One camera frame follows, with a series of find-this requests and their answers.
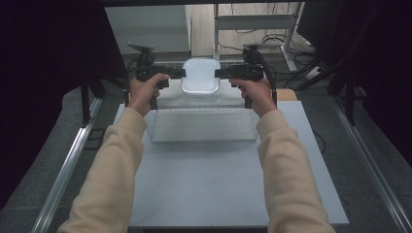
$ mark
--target wooden block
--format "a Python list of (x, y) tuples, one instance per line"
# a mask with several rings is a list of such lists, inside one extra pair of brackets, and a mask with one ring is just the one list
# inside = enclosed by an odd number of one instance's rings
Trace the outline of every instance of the wooden block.
[(279, 101), (296, 101), (296, 94), (292, 89), (276, 89)]

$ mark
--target floor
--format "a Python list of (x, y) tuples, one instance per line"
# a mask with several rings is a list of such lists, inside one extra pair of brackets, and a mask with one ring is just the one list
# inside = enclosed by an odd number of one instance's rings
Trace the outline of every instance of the floor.
[[(243, 8), (235, 4), (234, 7), (239, 14), (245, 14), (242, 11), (246, 10), (260, 14), (265, 13), (267, 6), (266, 4), (254, 4), (253, 7)], [(273, 6), (273, 3), (268, 6), (270, 13)], [(221, 7), (222, 13), (225, 11), (231, 14), (230, 5)], [(287, 9), (287, 3), (275, 6), (275, 10), (279, 13), (285, 13)], [(212, 37), (210, 36), (212, 21), (206, 20), (206, 18), (213, 18), (213, 8), (212, 6), (195, 6), (192, 9), (192, 15), (199, 17), (192, 18), (193, 28), (202, 25), (202, 30), (199, 30), (198, 34), (192, 34), (192, 38), (198, 38), (192, 40), (192, 55), (210, 56), (212, 54)], [(231, 34), (222, 34), (220, 42), (225, 46), (241, 48), (243, 43), (260, 42), (264, 33), (265, 31), (242, 34), (231, 32)], [(283, 32), (276, 31), (276, 34), (281, 36)], [(312, 51), (312, 48), (305, 43), (304, 38), (295, 35), (293, 40), (296, 43), (295, 52), (299, 52), (298, 50)], [(221, 49), (221, 54), (225, 59), (239, 58), (237, 50)], [(265, 58), (278, 73), (278, 87), (296, 86), (304, 82), (305, 78), (289, 82), (292, 75), (288, 74), (288, 68), (278, 49), (272, 50)], [(312, 58), (310, 55), (296, 57), (298, 62), (302, 64), (307, 64)], [(300, 64), (297, 64), (297, 66), (300, 69), (304, 67)], [(350, 224), (334, 225), (333, 227), (336, 232), (342, 233), (398, 232), (385, 202), (377, 191), (358, 151), (332, 106), (330, 96), (326, 92), (328, 83), (329, 80), (321, 81), (305, 90), (297, 91), (296, 95), (303, 104), (312, 129), (316, 132), (315, 135), (320, 150), (324, 151), (323, 157), (326, 166), (351, 222)], [(82, 186), (85, 173), (98, 149), (99, 139), (101, 139), (104, 129), (113, 122), (117, 107), (122, 102), (121, 90), (111, 83), (104, 82), (104, 84), (108, 93), (103, 99), (92, 133), (86, 143), (86, 149), (81, 154), (78, 165), (51, 221), (49, 232), (55, 232), (58, 225), (67, 218), (71, 203)], [(78, 89), (74, 89), (65, 95), (63, 111), (50, 137), (15, 194), (0, 212), (0, 232), (28, 232), (32, 229), (81, 125), (82, 109), (80, 103), (80, 91)], [(405, 212), (412, 216), (412, 183), (407, 182), (412, 181), (411, 167), (374, 124), (373, 120), (368, 117), (368, 114), (361, 106), (361, 100), (355, 104), (355, 122), (364, 142), (373, 154), (378, 167), (388, 180)], [(130, 232), (157, 231), (130, 229)]]

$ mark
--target black curtain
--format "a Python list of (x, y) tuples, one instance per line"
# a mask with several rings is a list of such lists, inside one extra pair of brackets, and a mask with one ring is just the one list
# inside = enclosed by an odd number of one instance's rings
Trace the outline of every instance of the black curtain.
[(104, 8), (87, 3), (1, 3), (1, 207), (47, 140), (64, 94), (81, 77), (124, 74)]

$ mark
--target metal frame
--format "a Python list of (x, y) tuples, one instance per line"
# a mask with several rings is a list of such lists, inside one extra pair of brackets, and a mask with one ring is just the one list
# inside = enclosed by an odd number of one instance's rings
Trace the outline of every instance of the metal frame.
[(220, 30), (247, 30), (247, 29), (287, 29), (285, 43), (281, 45), (281, 51), (285, 57), (290, 72), (297, 72), (296, 65), (291, 57), (290, 45), (294, 28), (302, 3), (297, 3), (292, 15), (275, 16), (219, 16), (219, 4), (214, 6), (215, 37), (213, 46), (213, 58), (220, 60), (219, 31)]
[(406, 215), (402, 205), (396, 197), (396, 194), (390, 187), (389, 183), (385, 179), (375, 160), (373, 155), (370, 153), (366, 144), (363, 142), (360, 133), (357, 130), (356, 126), (353, 126), (352, 123), (345, 117), (344, 107), (342, 106), (340, 97), (333, 96), (330, 97), (332, 105), (335, 111), (338, 113), (342, 125), (345, 127), (346, 132), (348, 133), (349, 138), (352, 140), (355, 148), (357, 149), (360, 158), (363, 161), (363, 165), (369, 173), (370, 178), (375, 183), (376, 189), (381, 195), (384, 203), (386, 204), (394, 222), (401, 233), (412, 232), (411, 222)]
[(55, 211), (57, 210), (58, 203), (60, 202), (64, 191), (66, 190), (67, 184), (72, 177), (72, 173), (76, 167), (77, 161), (79, 160), (80, 154), (82, 153), (83, 147), (85, 146), (88, 134), (90, 133), (91, 127), (96, 119), (97, 111), (100, 108), (102, 103), (101, 99), (94, 99), (90, 107), (90, 122), (86, 127), (82, 127), (76, 139), (72, 145), (72, 148), (69, 150), (66, 160), (61, 167), (60, 172), (55, 179), (55, 182), (51, 188), (48, 199), (45, 202), (45, 205), (42, 208), (42, 211), (39, 213), (37, 220), (31, 229), (31, 233), (41, 233), (47, 232), (49, 226), (52, 223), (52, 218), (54, 217)]

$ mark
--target person's right arm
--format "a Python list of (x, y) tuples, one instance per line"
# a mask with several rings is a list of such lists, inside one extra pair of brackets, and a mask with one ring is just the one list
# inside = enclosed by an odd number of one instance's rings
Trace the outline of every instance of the person's right arm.
[(258, 155), (263, 169), (268, 232), (334, 232), (312, 174), (305, 147), (271, 100), (267, 81), (230, 80), (253, 99), (260, 116)]

